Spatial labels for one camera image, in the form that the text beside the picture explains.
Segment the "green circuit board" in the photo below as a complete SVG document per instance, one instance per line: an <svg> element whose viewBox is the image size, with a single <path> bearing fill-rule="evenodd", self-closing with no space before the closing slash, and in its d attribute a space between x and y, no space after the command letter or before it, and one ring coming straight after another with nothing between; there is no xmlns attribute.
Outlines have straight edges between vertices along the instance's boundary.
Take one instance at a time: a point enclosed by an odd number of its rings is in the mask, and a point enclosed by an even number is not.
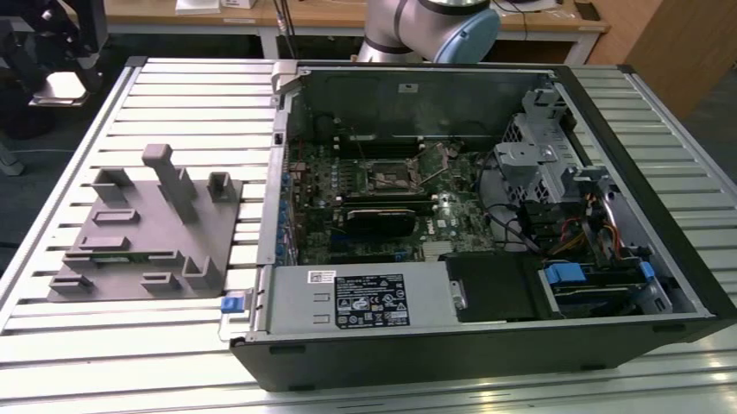
<svg viewBox="0 0 737 414"><path fill-rule="evenodd" d="M391 160L346 160L330 147L307 143L291 147L301 265L425 261L423 246L433 242L448 242L441 246L457 252L496 248L473 191L477 162L486 153L457 153L452 146L435 141L411 159ZM453 156L443 157L448 150ZM375 198L387 193L431 194L433 211L418 214L413 234L393 238L347 235L339 225L337 199L346 194Z"/></svg>

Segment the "blue clip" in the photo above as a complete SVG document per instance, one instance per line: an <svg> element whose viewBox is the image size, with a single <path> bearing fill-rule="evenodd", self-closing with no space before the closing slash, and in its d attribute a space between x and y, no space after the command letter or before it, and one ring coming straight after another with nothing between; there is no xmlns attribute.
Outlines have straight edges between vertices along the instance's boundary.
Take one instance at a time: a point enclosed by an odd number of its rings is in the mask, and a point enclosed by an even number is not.
<svg viewBox="0 0 737 414"><path fill-rule="evenodd" d="M561 282L586 281L586 275L578 263L553 263L545 269L545 276L552 285Z"/></svg>
<svg viewBox="0 0 737 414"><path fill-rule="evenodd" d="M221 302L221 313L246 312L246 298L238 296L226 296Z"/></svg>
<svg viewBox="0 0 737 414"><path fill-rule="evenodd" d="M653 278L656 278L656 269L653 269L653 265L649 264L649 261L641 261L640 268L645 279L653 280Z"/></svg>

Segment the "wooden desk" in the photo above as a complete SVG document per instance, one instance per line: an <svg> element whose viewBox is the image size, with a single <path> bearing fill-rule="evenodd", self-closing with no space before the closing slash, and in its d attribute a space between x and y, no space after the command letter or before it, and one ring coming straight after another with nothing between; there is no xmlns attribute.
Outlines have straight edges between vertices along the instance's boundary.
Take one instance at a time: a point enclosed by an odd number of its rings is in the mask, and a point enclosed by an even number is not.
<svg viewBox="0 0 737 414"><path fill-rule="evenodd" d="M363 36L365 4L345 2L345 0L290 0L291 18L295 23L298 35L323 36ZM273 26L270 36L278 36L275 29L277 14L271 1L262 1L262 23ZM498 38L502 41L564 41L574 45L565 57L569 65L582 65L589 58L600 35L609 30L605 22L592 22L580 18L576 13L574 0L565 0L562 11L565 13L529 13L522 17L518 13L502 16L502 27ZM275 46L275 38L266 39Z"/></svg>
<svg viewBox="0 0 737 414"><path fill-rule="evenodd" d="M222 8L221 14L176 16L176 0L104 0L110 33L162 35L258 35L265 57L278 59L277 15L270 0L259 0L253 9ZM358 36L365 34L365 4L351 0L290 0L298 35ZM574 14L574 0L565 0L564 11ZM562 41L573 43L565 58L569 65L584 64L605 22L585 21L578 16L549 12L502 16L498 38L502 41ZM16 30L30 30L20 20Z"/></svg>

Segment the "warning label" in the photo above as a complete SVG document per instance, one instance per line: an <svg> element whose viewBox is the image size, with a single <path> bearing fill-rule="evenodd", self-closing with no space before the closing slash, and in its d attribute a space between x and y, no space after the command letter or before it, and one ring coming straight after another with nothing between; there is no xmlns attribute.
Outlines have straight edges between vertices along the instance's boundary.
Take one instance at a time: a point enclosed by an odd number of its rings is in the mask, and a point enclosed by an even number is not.
<svg viewBox="0 0 737 414"><path fill-rule="evenodd" d="M335 277L335 325L341 329L407 326L405 275Z"/></svg>

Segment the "slotted metal table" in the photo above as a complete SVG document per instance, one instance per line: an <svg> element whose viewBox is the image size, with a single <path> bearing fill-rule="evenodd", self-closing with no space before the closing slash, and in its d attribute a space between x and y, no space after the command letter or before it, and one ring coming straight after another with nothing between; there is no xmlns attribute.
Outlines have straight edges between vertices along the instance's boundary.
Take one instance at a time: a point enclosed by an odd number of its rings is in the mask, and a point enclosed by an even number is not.
<svg viewBox="0 0 737 414"><path fill-rule="evenodd" d="M269 393L221 336L221 299L52 304L62 266L96 193L96 169L140 162L151 142L176 150L192 179L247 182L227 290L255 279L273 133L270 60L148 59L126 67L0 279L0 411L187 413L736 412L737 327L662 347L618 369L498 379ZM637 75L574 68L657 194L737 298L737 191ZM582 137L590 158L600 159ZM229 329L246 327L247 315Z"/></svg>

